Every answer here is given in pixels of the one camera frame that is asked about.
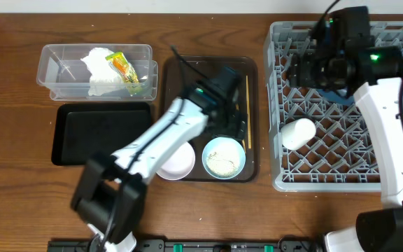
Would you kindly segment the pink plastic bowl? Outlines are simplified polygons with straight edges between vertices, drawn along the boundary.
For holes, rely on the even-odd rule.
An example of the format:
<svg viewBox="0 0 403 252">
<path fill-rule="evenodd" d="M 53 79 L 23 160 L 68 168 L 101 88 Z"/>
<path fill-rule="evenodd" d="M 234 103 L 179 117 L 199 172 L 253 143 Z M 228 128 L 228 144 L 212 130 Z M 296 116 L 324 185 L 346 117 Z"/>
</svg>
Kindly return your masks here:
<svg viewBox="0 0 403 252">
<path fill-rule="evenodd" d="M 170 181 L 180 180 L 192 171 L 194 165 L 194 148 L 186 142 L 162 165 L 157 175 Z"/>
</svg>

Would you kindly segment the dark blue bowl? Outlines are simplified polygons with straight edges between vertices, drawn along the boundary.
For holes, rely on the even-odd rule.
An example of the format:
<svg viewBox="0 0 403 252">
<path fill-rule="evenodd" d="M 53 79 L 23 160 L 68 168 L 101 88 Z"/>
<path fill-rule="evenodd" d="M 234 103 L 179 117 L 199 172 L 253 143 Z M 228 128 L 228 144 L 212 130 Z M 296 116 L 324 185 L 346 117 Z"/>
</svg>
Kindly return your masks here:
<svg viewBox="0 0 403 252">
<path fill-rule="evenodd" d="M 329 102 L 341 104 L 344 106 L 351 106 L 355 103 L 353 96 L 347 97 L 347 89 L 341 89 L 341 90 L 321 90 L 317 89 L 316 90 L 325 100 L 328 100 Z"/>
</svg>

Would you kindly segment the cream plastic cup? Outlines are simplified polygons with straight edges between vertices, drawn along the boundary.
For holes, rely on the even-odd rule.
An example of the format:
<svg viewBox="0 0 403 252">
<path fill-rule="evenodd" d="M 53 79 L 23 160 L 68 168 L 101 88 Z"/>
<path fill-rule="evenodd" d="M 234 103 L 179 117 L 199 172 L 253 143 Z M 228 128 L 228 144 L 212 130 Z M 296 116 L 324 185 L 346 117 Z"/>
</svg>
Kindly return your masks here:
<svg viewBox="0 0 403 252">
<path fill-rule="evenodd" d="M 316 126 L 308 118 L 301 118 L 281 128 L 282 145 L 295 151 L 307 144 L 316 135 Z"/>
</svg>

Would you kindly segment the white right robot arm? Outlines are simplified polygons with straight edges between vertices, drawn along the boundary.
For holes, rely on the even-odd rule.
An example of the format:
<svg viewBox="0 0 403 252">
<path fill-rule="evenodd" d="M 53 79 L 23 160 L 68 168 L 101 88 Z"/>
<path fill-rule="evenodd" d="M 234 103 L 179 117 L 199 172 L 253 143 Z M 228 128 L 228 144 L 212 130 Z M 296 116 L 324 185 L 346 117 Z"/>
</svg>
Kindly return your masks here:
<svg viewBox="0 0 403 252">
<path fill-rule="evenodd" d="M 345 88 L 372 142 L 381 180 L 378 211 L 324 236 L 324 251 L 403 251 L 403 56 L 397 47 L 294 54 L 287 77 L 293 88 Z"/>
</svg>

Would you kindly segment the yellow green snack wrapper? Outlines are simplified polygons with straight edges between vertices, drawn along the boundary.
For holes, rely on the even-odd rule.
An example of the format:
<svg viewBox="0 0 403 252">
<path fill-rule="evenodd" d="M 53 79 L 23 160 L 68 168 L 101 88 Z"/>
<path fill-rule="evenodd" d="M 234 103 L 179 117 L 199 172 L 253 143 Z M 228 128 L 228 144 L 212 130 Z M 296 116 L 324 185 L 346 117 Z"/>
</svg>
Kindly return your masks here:
<svg viewBox="0 0 403 252">
<path fill-rule="evenodd" d="M 122 52 L 115 52 L 105 57 L 109 66 L 118 73 L 122 82 L 127 85 L 130 95 L 137 95 L 143 91 L 136 70 Z"/>
</svg>

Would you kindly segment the light blue small bowl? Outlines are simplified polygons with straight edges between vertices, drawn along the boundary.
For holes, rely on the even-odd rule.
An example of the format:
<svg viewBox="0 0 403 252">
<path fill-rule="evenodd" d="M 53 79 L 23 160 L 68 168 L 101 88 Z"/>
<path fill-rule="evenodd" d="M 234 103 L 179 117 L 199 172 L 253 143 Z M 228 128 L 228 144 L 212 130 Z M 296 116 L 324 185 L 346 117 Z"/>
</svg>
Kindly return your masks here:
<svg viewBox="0 0 403 252">
<path fill-rule="evenodd" d="M 242 172 L 246 163 L 246 152 L 237 140 L 217 137 L 205 145 L 201 161 L 209 175 L 216 179 L 228 180 Z"/>
</svg>

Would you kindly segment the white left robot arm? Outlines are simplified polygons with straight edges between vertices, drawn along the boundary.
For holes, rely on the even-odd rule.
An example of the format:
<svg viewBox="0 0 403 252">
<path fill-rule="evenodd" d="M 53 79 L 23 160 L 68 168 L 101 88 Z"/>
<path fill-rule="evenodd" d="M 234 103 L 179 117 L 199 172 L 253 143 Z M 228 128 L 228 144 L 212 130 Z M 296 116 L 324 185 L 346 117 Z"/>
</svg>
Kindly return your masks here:
<svg viewBox="0 0 403 252">
<path fill-rule="evenodd" d="M 90 251 L 133 251 L 148 186 L 184 143 L 205 131 L 241 136 L 236 105 L 240 82 L 201 80 L 183 88 L 162 117 L 141 136 L 110 155 L 97 153 L 85 164 L 71 208 L 98 238 Z"/>
</svg>

